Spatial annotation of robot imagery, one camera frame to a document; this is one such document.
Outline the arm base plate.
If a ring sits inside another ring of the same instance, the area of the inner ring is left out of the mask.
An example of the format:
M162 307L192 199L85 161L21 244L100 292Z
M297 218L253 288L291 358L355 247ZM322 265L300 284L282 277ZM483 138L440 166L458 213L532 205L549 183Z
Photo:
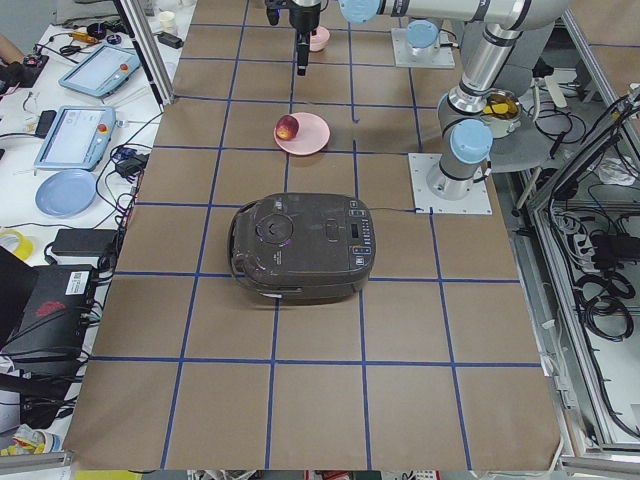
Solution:
M467 180L452 180L440 169L441 154L409 153L414 208L425 214L491 215L480 166Z
M439 33L439 39L426 48L413 47L407 40L406 28L391 30L395 66L400 68L454 69L453 49L445 46L448 37Z

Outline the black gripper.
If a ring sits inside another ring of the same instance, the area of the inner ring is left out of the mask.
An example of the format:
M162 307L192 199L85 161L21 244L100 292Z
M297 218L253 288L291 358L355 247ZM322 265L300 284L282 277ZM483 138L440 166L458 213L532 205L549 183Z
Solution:
M321 0L265 0L267 19L271 26L280 20L280 11L289 11L289 23L296 30L296 74L307 72L310 52L310 33L317 29L322 12Z

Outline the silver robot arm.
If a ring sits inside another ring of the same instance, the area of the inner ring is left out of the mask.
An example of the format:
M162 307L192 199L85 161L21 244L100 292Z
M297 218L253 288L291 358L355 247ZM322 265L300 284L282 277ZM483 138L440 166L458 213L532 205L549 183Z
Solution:
M567 1L341 1L342 16L365 23L377 15L482 23L484 30L457 86L438 107L445 152L426 176L431 192L445 200L464 198L493 144L480 120L489 92L524 31L552 24Z

